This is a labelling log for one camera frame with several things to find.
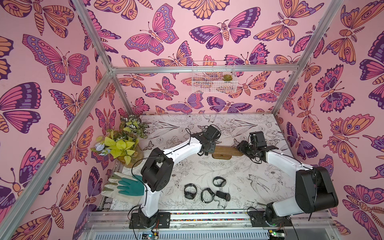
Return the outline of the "wooden watch stand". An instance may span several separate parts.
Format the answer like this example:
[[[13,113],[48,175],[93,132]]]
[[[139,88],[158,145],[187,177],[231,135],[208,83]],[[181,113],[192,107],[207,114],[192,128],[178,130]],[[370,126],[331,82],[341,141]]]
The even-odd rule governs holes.
[[[230,160],[232,157],[241,157],[244,154],[234,147],[216,146],[212,158],[217,160]]]

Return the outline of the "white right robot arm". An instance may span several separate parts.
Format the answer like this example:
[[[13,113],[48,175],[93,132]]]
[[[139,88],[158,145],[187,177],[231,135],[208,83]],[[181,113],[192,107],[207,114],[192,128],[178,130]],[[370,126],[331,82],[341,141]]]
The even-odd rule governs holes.
[[[304,164],[269,146],[263,132],[250,133],[250,141],[241,141],[237,150],[250,160],[273,165],[295,180],[295,195],[266,205],[264,219],[270,225],[279,224],[292,215],[309,214],[337,207],[339,199],[329,171],[324,167]]]

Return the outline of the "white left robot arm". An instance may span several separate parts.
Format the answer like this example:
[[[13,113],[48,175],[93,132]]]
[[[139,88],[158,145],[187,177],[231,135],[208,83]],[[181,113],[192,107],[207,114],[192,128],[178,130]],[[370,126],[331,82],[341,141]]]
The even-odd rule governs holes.
[[[154,148],[141,169],[144,196],[140,201],[139,223],[144,228],[156,224],[159,213],[161,191],[170,181],[173,168],[179,162],[193,155],[208,155],[215,152],[221,131],[214,125],[204,131],[191,134],[183,143],[170,149]]]

